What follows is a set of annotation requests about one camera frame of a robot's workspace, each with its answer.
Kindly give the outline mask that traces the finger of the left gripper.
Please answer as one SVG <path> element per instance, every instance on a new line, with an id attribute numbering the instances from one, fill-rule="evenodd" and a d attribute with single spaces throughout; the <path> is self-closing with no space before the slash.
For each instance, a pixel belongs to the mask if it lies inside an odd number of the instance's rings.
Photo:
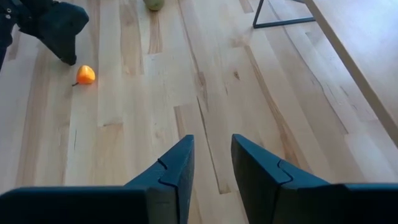
<path id="1" fill-rule="evenodd" d="M 59 2 L 39 17 L 39 34 L 42 43 L 62 62 L 76 63 L 76 36 L 89 21 L 86 11 L 68 2 Z"/>

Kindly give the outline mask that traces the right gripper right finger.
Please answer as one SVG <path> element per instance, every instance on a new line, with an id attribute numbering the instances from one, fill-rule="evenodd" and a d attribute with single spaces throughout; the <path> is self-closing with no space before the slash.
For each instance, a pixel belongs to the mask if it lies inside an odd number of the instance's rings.
<path id="1" fill-rule="evenodd" d="M 337 187 L 240 134 L 231 141 L 234 176 L 250 224 L 334 224 L 344 219 Z"/>

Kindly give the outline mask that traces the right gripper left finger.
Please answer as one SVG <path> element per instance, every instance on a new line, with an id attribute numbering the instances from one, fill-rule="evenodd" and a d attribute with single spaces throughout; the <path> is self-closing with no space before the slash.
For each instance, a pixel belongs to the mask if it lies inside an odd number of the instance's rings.
<path id="1" fill-rule="evenodd" d="M 186 135 L 126 184 L 136 191 L 135 224 L 187 224 L 195 168 L 194 136 Z"/>

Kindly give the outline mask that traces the large orange peach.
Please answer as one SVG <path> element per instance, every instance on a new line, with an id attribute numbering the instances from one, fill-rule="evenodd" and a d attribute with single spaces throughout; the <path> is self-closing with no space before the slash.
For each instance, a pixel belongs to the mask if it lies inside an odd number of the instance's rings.
<path id="1" fill-rule="evenodd" d="M 96 80 L 95 71 L 87 65 L 82 65 L 76 74 L 76 82 L 72 86 L 76 85 L 89 85 Z"/>

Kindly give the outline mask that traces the green mango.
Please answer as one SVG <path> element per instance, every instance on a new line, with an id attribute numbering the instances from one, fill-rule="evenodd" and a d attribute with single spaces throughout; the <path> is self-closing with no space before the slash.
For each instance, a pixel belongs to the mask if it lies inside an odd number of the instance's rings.
<path id="1" fill-rule="evenodd" d="M 163 8 L 165 0 L 143 0 L 144 4 L 151 11 L 159 11 Z"/>

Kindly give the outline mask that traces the wooden shelf with black legs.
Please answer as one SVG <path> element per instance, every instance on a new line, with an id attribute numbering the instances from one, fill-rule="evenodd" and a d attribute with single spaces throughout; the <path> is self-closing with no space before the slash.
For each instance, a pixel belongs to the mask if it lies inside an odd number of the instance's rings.
<path id="1" fill-rule="evenodd" d="M 255 29 L 317 22 L 398 147 L 398 0 L 301 0 L 311 17 Z"/>

